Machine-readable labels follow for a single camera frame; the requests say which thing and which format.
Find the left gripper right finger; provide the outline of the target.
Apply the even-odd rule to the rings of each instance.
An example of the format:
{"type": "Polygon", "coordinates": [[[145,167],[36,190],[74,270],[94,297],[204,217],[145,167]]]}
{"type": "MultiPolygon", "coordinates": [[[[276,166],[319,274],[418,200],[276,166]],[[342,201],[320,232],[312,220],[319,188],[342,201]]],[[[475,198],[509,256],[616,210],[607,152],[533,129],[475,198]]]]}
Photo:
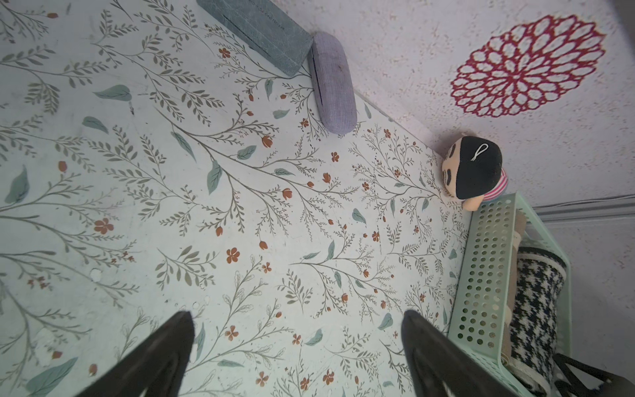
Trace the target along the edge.
{"type": "Polygon", "coordinates": [[[403,313],[403,352],[416,396],[513,396],[414,310],[403,313]]]}

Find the brown beige striped scarf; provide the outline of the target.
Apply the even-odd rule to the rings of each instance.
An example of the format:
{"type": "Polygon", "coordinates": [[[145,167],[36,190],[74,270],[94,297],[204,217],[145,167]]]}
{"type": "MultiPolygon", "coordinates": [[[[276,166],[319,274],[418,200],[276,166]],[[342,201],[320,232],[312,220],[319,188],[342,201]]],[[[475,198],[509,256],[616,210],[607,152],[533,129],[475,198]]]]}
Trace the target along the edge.
{"type": "Polygon", "coordinates": [[[512,235],[512,256],[509,269],[509,291],[505,306],[503,344],[501,347],[501,361],[504,365],[507,365],[509,363],[509,359],[512,357],[511,323],[514,314],[515,296],[517,293],[518,283],[518,252],[519,245],[524,236],[526,226],[526,216],[521,211],[517,210],[514,220],[514,233],[512,235]]]}

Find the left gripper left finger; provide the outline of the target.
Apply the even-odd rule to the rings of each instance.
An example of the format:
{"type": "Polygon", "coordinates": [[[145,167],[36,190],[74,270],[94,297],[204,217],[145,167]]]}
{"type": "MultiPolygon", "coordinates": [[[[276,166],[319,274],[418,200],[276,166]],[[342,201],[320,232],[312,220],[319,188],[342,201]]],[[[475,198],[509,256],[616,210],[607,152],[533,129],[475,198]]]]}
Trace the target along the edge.
{"type": "Polygon", "coordinates": [[[177,396],[194,341],[193,318],[180,311],[81,396],[177,396]]]}

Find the black white knitted scarf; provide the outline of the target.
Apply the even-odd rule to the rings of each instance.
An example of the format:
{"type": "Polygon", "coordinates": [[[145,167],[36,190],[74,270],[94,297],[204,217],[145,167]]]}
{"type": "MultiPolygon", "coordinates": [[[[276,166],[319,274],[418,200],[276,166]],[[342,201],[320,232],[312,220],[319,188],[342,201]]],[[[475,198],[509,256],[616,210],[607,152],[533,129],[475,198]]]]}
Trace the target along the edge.
{"type": "Polygon", "coordinates": [[[521,246],[517,271],[508,370],[530,393],[546,396],[557,347],[557,301],[567,280],[567,265],[550,251],[521,246]]]}

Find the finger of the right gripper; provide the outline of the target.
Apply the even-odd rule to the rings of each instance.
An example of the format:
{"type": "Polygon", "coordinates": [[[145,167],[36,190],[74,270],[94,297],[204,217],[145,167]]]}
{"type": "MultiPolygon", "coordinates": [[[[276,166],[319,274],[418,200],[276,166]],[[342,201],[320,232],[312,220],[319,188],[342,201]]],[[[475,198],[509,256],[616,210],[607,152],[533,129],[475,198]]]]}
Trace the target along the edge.
{"type": "Polygon", "coordinates": [[[560,396],[634,396],[633,382],[620,375],[591,367],[560,353],[555,354],[553,360],[564,376],[555,381],[560,396]]]}

